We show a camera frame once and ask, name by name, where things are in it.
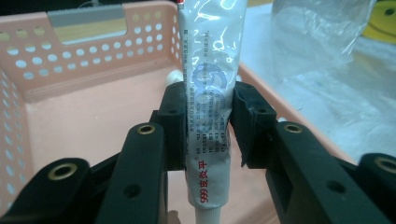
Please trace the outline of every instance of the yellow object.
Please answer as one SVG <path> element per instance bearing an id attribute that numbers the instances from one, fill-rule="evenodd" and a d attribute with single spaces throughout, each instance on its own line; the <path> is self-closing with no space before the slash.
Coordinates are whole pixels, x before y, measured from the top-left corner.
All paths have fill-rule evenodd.
<path id="1" fill-rule="evenodd" d="M 396 44 L 396 1 L 375 3 L 364 36 Z"/>

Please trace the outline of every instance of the glue tube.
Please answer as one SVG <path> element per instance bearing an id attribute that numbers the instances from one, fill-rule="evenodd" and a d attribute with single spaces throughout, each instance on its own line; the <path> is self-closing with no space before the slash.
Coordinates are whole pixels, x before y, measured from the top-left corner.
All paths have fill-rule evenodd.
<path id="1" fill-rule="evenodd" d="M 230 186 L 228 120 L 247 0 L 178 0 L 187 94 L 186 179 L 197 224 L 219 224 Z"/>

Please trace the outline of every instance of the pink plastic basket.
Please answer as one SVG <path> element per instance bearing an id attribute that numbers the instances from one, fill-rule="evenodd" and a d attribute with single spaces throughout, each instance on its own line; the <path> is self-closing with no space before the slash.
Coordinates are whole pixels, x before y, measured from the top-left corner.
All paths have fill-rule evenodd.
<path id="1" fill-rule="evenodd" d="M 122 8 L 124 35 L 68 45 L 46 13 L 0 18 L 0 214 L 43 166 L 65 157 L 94 165 L 119 152 L 128 130 L 159 108 L 165 77 L 181 67 L 176 5 Z M 347 159 L 244 65 L 239 73 L 280 117 L 308 126 L 331 153 Z M 169 208 L 182 223 L 193 223 L 183 173 L 170 173 L 169 185 Z M 278 223 L 264 171 L 240 168 L 234 139 L 223 222 Z"/>

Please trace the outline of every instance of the tube cap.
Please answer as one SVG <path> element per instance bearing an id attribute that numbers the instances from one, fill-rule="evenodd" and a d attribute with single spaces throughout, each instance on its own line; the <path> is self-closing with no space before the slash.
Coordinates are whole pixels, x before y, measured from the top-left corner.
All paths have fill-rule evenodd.
<path id="1" fill-rule="evenodd" d="M 220 224 L 221 207 L 213 209 L 195 208 L 196 224 Z"/>

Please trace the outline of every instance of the plastic bag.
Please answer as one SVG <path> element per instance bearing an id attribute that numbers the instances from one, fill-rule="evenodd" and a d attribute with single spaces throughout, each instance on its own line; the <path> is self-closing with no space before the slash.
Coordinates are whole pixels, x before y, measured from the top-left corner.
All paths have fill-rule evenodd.
<path id="1" fill-rule="evenodd" d="M 352 60 L 375 0 L 275 0 L 272 54 L 276 72 L 301 74 Z"/>

